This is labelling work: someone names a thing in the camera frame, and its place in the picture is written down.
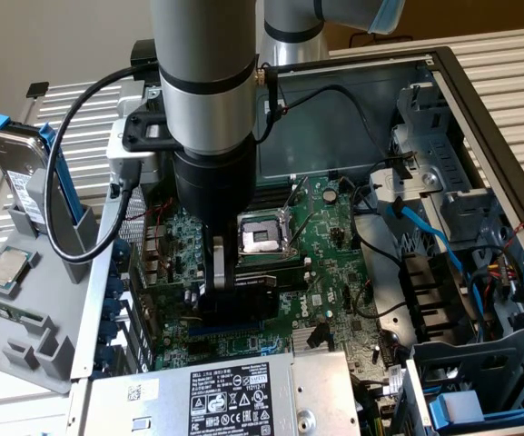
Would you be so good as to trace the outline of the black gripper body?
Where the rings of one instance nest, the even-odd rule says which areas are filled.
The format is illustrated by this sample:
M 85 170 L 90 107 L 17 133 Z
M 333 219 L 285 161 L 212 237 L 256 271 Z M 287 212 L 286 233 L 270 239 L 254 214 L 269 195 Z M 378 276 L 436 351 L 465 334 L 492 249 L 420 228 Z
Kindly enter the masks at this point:
M 173 168 L 181 205 L 211 233 L 225 233 L 253 198 L 256 159 L 257 145 L 251 135 L 225 154 L 174 153 Z

